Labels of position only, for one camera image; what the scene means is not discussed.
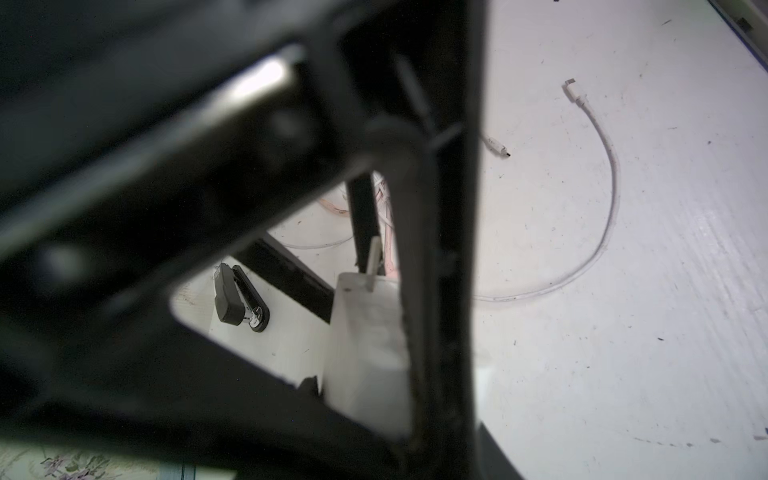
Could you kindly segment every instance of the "black metal leg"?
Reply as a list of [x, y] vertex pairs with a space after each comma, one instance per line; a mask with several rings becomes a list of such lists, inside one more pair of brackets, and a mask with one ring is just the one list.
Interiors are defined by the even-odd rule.
[[[352, 232], [355, 234], [357, 270], [365, 272], [368, 265], [368, 250], [371, 239], [379, 235], [379, 217], [370, 174], [361, 175], [346, 183], [349, 211], [352, 214]], [[384, 266], [379, 275], [384, 274]]]
[[325, 323], [331, 321], [333, 288], [270, 235], [233, 255]]

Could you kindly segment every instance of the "white painted surface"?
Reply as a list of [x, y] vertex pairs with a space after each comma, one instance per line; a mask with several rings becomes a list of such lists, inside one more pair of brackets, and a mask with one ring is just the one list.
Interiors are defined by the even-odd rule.
[[[599, 240], [609, 170], [568, 78], [617, 146], [623, 196], [582, 278], [476, 304], [496, 370], [482, 419], [531, 480], [768, 478], [768, 74], [704, 0], [490, 7], [485, 132], [511, 157], [483, 154], [477, 291], [545, 285]], [[349, 232], [314, 204], [273, 234]], [[351, 242], [297, 253], [331, 284], [354, 270]], [[293, 382], [319, 373], [327, 326], [254, 283], [267, 331], [214, 317], [212, 336]]]

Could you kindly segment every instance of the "black metal bar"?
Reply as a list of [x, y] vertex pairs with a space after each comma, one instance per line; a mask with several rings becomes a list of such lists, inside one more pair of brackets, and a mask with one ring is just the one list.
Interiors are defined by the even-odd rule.
[[322, 321], [330, 323], [333, 288], [272, 236], [264, 235], [233, 257]]
[[491, 433], [480, 424], [478, 430], [478, 449], [480, 450], [480, 462], [477, 464], [475, 477], [484, 480], [522, 480], [522, 477], [507, 460], [504, 452], [491, 436]]
[[[379, 236], [379, 214], [376, 211], [370, 174], [348, 181], [346, 193], [349, 198], [349, 212], [352, 214], [352, 231], [355, 234], [357, 270], [365, 272], [371, 239]], [[379, 270], [379, 274], [384, 274], [383, 266]]]

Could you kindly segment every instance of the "cable end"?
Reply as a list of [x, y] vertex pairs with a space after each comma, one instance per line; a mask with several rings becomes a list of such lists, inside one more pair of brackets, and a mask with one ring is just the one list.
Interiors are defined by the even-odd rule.
[[581, 90], [581, 86], [576, 83], [576, 80], [573, 78], [565, 81], [565, 93], [568, 95], [568, 98], [570, 98], [571, 101], [575, 103], [578, 103], [579, 101], [585, 101], [587, 99], [587, 94]]

